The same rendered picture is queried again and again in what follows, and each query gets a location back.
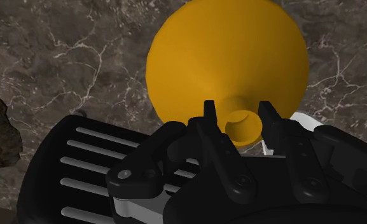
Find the yellow funnel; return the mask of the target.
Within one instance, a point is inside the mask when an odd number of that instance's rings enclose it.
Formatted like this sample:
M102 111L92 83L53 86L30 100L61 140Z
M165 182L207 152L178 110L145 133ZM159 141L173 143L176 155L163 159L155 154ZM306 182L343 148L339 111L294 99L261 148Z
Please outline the yellow funnel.
M272 0L191 0L162 25L146 61L161 121L186 123L212 100L218 127L239 147L261 139L261 101L293 115L308 75L301 31Z

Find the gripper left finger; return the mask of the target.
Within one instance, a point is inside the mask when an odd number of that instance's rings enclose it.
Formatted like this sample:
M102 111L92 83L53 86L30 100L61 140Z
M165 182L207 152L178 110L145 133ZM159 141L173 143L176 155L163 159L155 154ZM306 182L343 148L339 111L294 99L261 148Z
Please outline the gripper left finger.
M217 126L212 100L204 102L203 116L188 124L167 122L106 174L109 194L117 199L152 199L189 158L206 168L213 165L227 196L238 204L255 198L256 182L230 138Z

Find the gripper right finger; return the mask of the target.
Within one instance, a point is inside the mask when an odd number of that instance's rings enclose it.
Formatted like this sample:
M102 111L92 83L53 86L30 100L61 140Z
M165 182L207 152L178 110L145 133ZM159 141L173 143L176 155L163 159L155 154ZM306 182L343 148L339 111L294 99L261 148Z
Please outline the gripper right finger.
M367 143L331 125L308 130L282 118L268 101L259 103L261 136L274 155L286 158L293 193L304 203L325 203L328 179L367 197Z

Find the white cup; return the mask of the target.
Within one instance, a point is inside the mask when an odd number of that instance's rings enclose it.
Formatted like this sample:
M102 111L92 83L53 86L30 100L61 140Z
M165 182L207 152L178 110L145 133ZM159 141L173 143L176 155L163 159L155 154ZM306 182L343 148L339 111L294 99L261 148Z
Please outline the white cup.
M300 123L302 127L309 131L313 131L316 127L323 125L323 123L319 122L315 118L312 118L311 116L302 113L302 112L295 112L291 116L291 120L295 120ZM263 154L266 156L271 156L274 154L274 151L272 149L268 149L266 143L264 140L261 141Z

